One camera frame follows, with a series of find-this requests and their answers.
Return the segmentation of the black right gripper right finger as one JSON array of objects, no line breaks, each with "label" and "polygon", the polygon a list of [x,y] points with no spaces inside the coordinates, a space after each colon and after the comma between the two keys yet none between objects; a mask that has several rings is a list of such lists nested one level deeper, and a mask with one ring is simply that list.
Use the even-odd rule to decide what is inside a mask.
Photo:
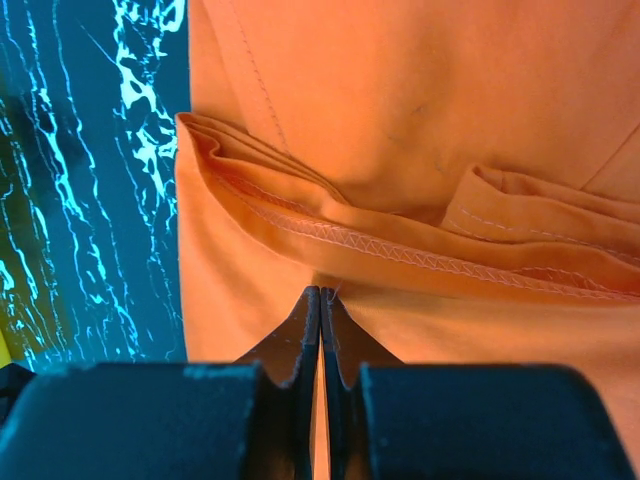
[{"label": "black right gripper right finger", "polygon": [[408,364],[320,297],[334,479],[631,479],[599,395],[554,364]]}]

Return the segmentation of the orange t-shirt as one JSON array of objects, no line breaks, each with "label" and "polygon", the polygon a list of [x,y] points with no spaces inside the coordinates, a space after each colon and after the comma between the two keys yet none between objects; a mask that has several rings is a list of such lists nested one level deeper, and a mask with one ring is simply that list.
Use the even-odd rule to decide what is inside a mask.
[{"label": "orange t-shirt", "polygon": [[192,1],[193,362],[309,285],[406,362],[581,371],[639,458],[639,5]]}]

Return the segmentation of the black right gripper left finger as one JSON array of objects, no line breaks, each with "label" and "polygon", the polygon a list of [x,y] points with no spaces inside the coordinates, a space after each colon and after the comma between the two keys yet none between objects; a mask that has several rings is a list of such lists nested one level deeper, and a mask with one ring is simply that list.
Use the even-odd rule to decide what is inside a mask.
[{"label": "black right gripper left finger", "polygon": [[33,377],[1,429],[5,479],[308,479],[320,291],[239,361]]}]

